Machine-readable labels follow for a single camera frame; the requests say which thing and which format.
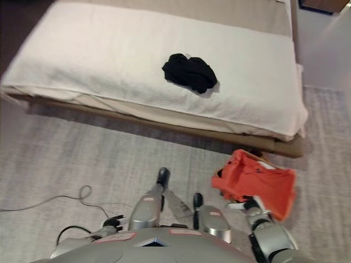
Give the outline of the robot left black hand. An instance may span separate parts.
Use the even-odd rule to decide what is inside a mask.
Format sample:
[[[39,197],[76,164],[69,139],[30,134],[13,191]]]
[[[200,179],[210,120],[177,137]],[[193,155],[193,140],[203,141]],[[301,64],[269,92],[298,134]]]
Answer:
[[[113,216],[106,219],[102,227],[113,227],[116,232],[123,230],[123,226],[128,224],[129,219],[124,215]]]

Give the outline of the robot right black hand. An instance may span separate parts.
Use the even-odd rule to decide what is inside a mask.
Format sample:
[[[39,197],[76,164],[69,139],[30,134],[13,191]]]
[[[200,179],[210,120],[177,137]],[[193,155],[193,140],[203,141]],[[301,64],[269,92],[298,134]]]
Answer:
[[[247,218],[255,216],[265,216],[267,213],[265,206],[259,196],[246,196],[246,200],[240,203],[228,203],[226,208],[231,210],[240,210],[244,212]]]

